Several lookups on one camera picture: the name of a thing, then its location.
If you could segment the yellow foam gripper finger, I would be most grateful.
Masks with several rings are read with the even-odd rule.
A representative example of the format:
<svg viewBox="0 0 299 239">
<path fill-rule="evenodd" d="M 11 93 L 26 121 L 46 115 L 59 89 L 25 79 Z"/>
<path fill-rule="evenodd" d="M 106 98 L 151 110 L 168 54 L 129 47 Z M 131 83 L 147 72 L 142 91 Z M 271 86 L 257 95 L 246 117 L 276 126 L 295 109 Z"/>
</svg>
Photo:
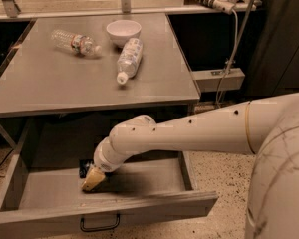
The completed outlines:
<svg viewBox="0 0 299 239">
<path fill-rule="evenodd" d="M 101 172 L 97 167 L 91 167 L 87 173 L 87 176 L 82 184 L 82 190 L 86 192 L 90 192 L 95 189 L 98 185 L 100 185 L 106 176 L 103 172 Z"/>
</svg>

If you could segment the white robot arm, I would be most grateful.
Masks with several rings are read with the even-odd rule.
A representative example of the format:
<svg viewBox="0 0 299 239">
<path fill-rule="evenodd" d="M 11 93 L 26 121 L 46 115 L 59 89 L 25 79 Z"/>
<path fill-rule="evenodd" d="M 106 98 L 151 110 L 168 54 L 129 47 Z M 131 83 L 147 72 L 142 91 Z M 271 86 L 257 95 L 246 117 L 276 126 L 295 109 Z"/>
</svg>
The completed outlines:
<svg viewBox="0 0 299 239">
<path fill-rule="evenodd" d="M 254 154 L 245 239 L 299 239 L 299 93 L 161 123 L 147 115 L 121 122 L 96 147 L 82 189 L 152 150 Z"/>
</svg>

